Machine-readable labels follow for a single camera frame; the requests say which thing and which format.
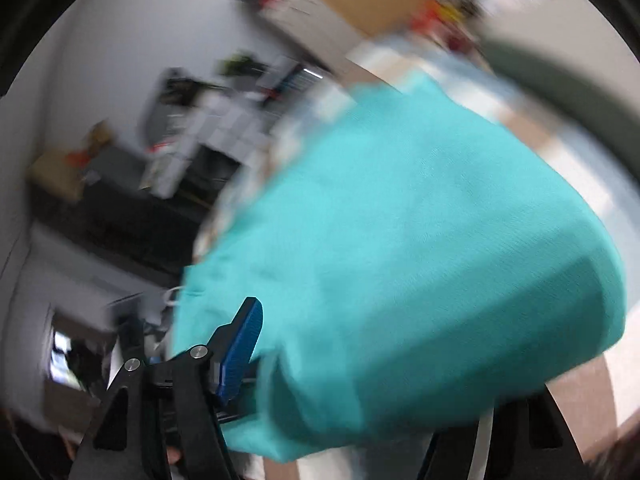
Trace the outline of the turquoise zip hoodie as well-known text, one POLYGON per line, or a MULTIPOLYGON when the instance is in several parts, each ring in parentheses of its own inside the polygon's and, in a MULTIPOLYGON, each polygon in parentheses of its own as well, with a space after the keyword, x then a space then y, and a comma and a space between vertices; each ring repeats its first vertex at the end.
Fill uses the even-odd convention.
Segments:
POLYGON ((228 447, 272 460, 472 422, 623 335, 603 223, 509 130, 427 74, 352 92, 186 269, 184 351, 264 308, 228 447))

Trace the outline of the black desk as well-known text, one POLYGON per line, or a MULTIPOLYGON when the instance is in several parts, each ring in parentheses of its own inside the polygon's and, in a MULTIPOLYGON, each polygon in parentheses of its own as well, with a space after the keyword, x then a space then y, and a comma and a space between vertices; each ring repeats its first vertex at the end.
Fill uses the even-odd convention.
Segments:
MULTIPOLYGON (((65 154, 70 163, 70 156, 65 154)), ((89 254, 155 285, 178 284, 214 201, 239 164, 206 152, 168 200, 140 188, 145 162, 116 145, 78 168, 82 199, 70 204, 28 182, 35 220, 89 254)))

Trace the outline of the white drawer cabinet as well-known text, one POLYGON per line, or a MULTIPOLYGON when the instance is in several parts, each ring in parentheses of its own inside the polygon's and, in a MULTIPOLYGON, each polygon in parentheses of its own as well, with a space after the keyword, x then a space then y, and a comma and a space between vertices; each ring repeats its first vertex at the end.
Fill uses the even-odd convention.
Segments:
POLYGON ((161 200, 180 183, 206 152, 250 166, 270 141, 264 114, 242 96, 206 90, 181 114, 169 116, 168 136, 148 151, 140 188, 161 200))

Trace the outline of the cardboard box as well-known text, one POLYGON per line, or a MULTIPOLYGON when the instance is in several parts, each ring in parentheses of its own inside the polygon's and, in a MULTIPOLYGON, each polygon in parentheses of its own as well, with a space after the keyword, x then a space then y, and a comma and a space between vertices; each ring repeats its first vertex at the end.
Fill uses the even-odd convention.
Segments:
POLYGON ((85 187, 82 171, 70 166, 65 160, 65 154, 57 150, 42 153, 29 166, 27 179, 70 204, 76 204, 82 199, 85 187))

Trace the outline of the grey oval suitcase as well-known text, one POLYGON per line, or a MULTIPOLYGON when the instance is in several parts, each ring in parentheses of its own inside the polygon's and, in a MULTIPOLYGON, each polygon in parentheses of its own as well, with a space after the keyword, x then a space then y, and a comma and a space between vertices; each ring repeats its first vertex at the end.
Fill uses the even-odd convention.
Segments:
POLYGON ((198 84, 179 67, 160 74, 142 115, 139 136, 145 151, 168 136, 169 116, 183 113, 198 93, 198 84))

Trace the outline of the plaid checkered bed sheet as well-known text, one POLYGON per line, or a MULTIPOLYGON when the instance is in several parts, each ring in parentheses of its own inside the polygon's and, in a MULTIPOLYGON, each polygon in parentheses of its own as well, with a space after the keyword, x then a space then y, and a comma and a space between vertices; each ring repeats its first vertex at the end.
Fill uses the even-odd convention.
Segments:
POLYGON ((360 87, 399 88, 413 73, 430 76, 448 98, 509 130, 582 196, 603 223, 625 272, 623 335, 610 348, 527 396, 500 402, 472 422, 327 448, 296 460, 239 452, 253 478, 272 479, 277 464, 297 479, 569 479, 614 440, 639 409, 639 175, 633 177, 576 120, 505 76, 465 58, 388 38, 360 44, 342 79, 314 86, 272 127, 268 146, 224 188, 194 247, 200 262, 238 210, 296 159, 319 127, 352 105, 360 87))

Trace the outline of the grey upholstered headboard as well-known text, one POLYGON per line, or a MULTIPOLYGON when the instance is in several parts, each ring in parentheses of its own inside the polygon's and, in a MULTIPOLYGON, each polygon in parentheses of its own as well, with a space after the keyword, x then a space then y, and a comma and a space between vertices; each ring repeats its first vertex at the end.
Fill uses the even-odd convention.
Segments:
POLYGON ((639 174, 639 61, 589 0, 474 0, 497 74, 576 120, 639 174))

